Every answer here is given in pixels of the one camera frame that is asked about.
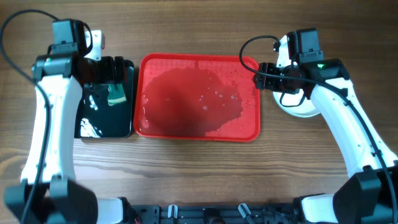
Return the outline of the green yellow sponge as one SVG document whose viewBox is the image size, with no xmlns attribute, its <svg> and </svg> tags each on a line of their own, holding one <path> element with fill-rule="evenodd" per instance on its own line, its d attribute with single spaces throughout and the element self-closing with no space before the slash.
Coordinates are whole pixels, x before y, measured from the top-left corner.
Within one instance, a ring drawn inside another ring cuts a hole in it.
<svg viewBox="0 0 398 224">
<path fill-rule="evenodd" d="M 108 105 L 114 106 L 127 101 L 122 83 L 109 84 L 109 94 L 107 97 Z"/>
</svg>

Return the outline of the white plate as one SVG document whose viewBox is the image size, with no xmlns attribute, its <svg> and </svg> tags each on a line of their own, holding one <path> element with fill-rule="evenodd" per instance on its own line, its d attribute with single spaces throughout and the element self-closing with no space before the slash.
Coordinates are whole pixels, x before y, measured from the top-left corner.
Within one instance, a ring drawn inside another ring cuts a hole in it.
<svg viewBox="0 0 398 224">
<path fill-rule="evenodd" d="M 320 114 L 313 103 L 305 97 L 303 90 L 299 90 L 296 94 L 275 91 L 272 94 L 277 105 L 292 116 L 310 118 Z"/>
</svg>

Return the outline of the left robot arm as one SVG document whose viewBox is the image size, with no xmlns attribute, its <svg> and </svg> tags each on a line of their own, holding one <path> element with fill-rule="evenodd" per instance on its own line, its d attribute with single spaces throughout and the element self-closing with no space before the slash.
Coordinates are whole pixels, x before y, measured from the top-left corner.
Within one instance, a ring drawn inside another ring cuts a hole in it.
<svg viewBox="0 0 398 224">
<path fill-rule="evenodd" d="M 5 190 L 6 206 L 21 223 L 124 223 L 128 204 L 121 198 L 97 198 L 76 182 L 73 165 L 83 86 L 124 81 L 124 60 L 42 55 L 32 72 L 37 95 L 32 143 L 21 183 Z"/>
</svg>

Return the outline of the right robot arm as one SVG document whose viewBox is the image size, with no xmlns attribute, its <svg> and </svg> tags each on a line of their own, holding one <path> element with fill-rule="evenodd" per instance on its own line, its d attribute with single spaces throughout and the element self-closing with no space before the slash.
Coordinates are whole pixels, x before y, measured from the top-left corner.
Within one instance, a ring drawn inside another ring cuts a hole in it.
<svg viewBox="0 0 398 224">
<path fill-rule="evenodd" d="M 254 83 L 281 94 L 302 90 L 325 119 L 345 161 L 347 182 L 333 194 L 295 198 L 292 223 L 397 223 L 397 155 L 371 124 L 340 60 L 262 63 Z"/>
</svg>

